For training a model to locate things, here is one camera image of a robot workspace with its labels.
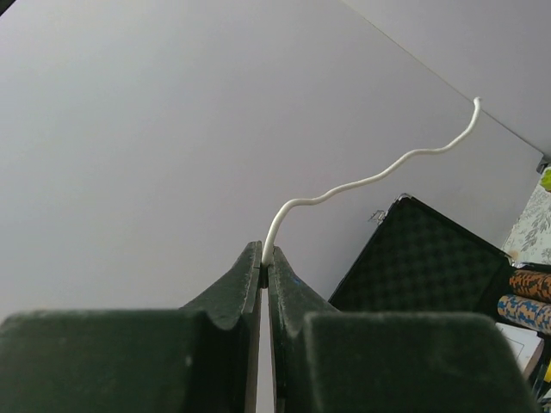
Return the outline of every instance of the gray wall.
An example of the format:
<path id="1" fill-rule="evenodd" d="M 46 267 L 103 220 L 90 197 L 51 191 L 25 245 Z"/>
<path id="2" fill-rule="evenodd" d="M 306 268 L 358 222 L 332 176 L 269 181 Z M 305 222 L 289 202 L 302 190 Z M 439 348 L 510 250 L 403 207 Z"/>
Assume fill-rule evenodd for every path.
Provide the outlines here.
<path id="1" fill-rule="evenodd" d="M 445 145 L 473 109 L 332 0 L 25 0 L 0 23 L 0 317 L 181 305 L 287 199 Z M 452 152 L 292 211 L 277 243 L 325 297 L 403 192 L 499 245 L 540 157 L 483 114 Z"/>
<path id="2" fill-rule="evenodd" d="M 551 157 L 551 2 L 344 1 Z"/>

